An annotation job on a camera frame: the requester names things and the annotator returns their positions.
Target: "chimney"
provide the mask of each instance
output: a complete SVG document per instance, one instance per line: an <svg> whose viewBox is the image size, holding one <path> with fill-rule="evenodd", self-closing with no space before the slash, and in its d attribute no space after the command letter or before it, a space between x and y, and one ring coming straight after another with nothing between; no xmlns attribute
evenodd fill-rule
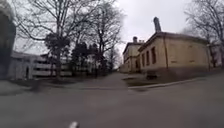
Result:
<svg viewBox="0 0 224 128"><path fill-rule="evenodd" d="M136 36L133 37L133 43L138 43L138 37Z"/></svg>
<svg viewBox="0 0 224 128"><path fill-rule="evenodd" d="M155 17L153 21L154 21L154 25L155 25L155 31L156 32L162 32L160 22L159 22L159 18Z"/></svg>

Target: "yellow building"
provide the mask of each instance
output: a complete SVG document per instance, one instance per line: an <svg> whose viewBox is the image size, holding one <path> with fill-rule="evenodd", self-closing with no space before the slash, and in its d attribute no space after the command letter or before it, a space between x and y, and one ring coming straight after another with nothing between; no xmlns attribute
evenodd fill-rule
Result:
<svg viewBox="0 0 224 128"><path fill-rule="evenodd" d="M137 37L133 38L133 42L128 43L123 52L124 64L120 67L121 72L135 73L140 71L140 63L138 61L139 48L143 45L143 41L138 41Z"/></svg>
<svg viewBox="0 0 224 128"><path fill-rule="evenodd" d="M140 69L178 76L206 71L210 67L207 44L196 37L156 32L139 48Z"/></svg>

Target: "sidewalk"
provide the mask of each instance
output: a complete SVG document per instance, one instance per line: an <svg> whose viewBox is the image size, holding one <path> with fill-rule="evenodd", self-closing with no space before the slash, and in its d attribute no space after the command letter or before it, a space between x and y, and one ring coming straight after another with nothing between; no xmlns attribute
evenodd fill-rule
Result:
<svg viewBox="0 0 224 128"><path fill-rule="evenodd" d="M16 95L23 93L24 91L24 87L15 85L8 81L0 81L0 96Z"/></svg>

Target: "dark building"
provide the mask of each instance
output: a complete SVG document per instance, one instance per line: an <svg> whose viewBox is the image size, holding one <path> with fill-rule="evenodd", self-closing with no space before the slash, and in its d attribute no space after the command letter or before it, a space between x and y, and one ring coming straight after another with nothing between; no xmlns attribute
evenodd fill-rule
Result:
<svg viewBox="0 0 224 128"><path fill-rule="evenodd" d="M3 12L0 12L0 28L0 79L4 79L10 65L16 27Z"/></svg>

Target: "road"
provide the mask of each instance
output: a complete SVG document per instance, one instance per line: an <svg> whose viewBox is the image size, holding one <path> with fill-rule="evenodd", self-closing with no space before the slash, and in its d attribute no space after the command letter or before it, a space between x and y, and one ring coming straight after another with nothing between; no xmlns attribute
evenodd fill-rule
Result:
<svg viewBox="0 0 224 128"><path fill-rule="evenodd" d="M73 121L81 128L224 127L224 74L144 92L125 88L120 78L115 74L79 84L108 89L74 85L0 96L0 127L67 128Z"/></svg>

